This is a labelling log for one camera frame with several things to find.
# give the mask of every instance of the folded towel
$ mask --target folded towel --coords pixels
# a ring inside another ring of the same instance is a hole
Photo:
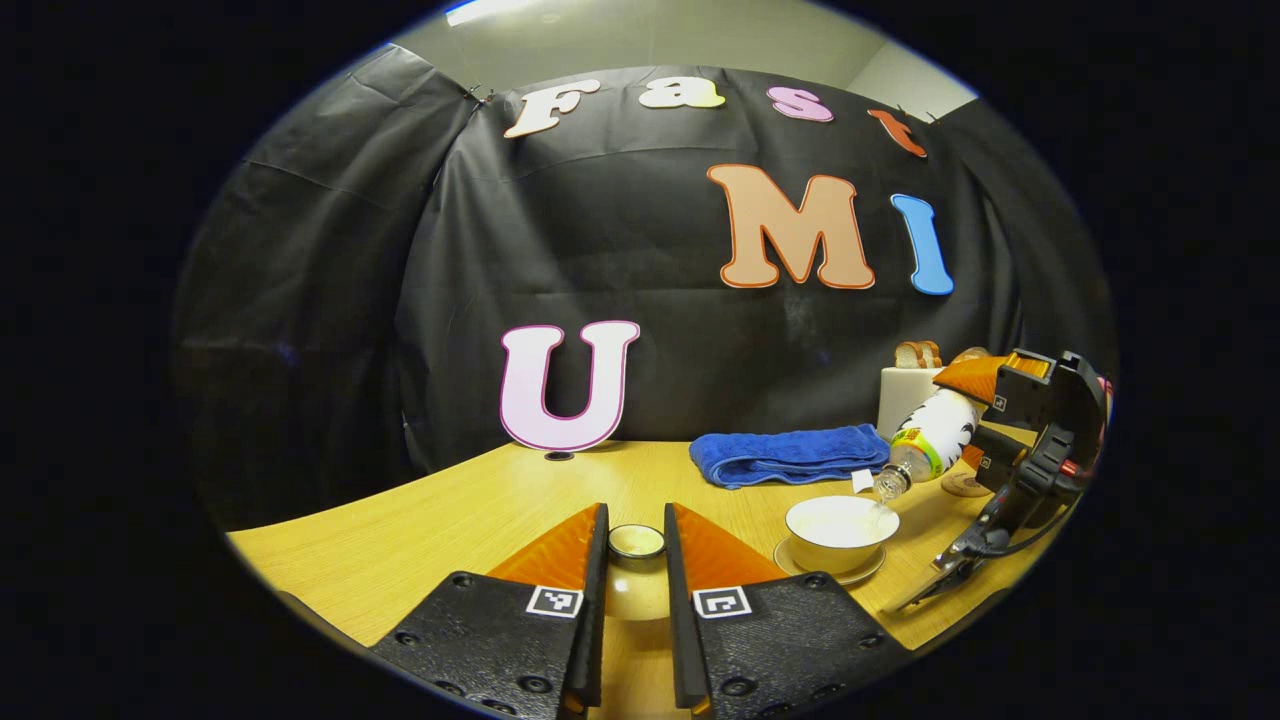
[[[707,434],[689,446],[689,456],[707,482],[730,489],[765,480],[794,486],[849,479],[855,470],[879,473],[888,443],[870,423],[832,430],[796,430],[776,436]]]

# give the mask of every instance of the coaster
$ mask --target coaster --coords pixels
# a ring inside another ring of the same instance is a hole
[[[879,566],[884,564],[884,557],[888,553],[884,552],[884,546],[876,548],[876,553],[872,555],[867,562],[852,570],[846,570],[841,574],[832,573],[831,577],[836,579],[837,583],[842,585],[851,585],[858,580],[864,580],[870,577],[872,573],[879,570]],[[805,573],[812,573],[812,570],[805,570],[804,568],[796,565],[795,560],[791,559],[791,537],[787,536],[778,542],[777,547],[773,548],[773,562],[778,568],[782,568],[788,575],[804,575]]]

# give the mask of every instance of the wooden table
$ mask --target wooden table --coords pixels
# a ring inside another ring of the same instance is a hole
[[[1023,442],[1032,433],[998,428]],[[398,488],[324,512],[229,533],[262,579],[371,646],[452,571],[488,573],[543,532],[594,502],[611,525],[662,528],[663,505],[680,502],[772,557],[783,516],[801,500],[852,495],[849,480],[765,483],[728,491],[703,479],[689,443],[607,442],[568,461],[509,445]],[[988,562],[959,588],[902,614],[883,603],[918,583],[929,561],[973,521],[987,497],[963,498],[938,480],[893,501],[901,527],[881,569],[849,587],[884,629],[914,650],[1010,587],[1050,544]],[[1020,532],[1014,541],[1029,534]],[[603,697],[593,717],[687,719],[672,693],[668,621],[605,618]]]

